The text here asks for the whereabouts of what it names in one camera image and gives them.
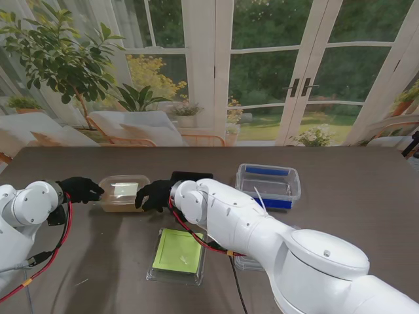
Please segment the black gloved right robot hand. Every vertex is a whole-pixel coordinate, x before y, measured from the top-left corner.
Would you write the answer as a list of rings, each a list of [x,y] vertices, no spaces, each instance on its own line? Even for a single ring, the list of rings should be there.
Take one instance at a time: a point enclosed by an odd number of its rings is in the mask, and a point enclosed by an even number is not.
[[[157,180],[144,186],[136,194],[135,207],[142,208],[145,212],[155,210],[159,213],[168,207],[168,200],[172,187],[176,181]]]

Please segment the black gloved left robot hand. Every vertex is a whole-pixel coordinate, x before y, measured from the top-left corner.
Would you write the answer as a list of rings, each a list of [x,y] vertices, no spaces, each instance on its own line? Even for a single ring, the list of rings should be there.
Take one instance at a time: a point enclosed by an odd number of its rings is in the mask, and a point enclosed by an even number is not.
[[[71,177],[56,182],[64,193],[64,203],[87,204],[90,201],[98,201],[104,193],[104,189],[89,178]]]

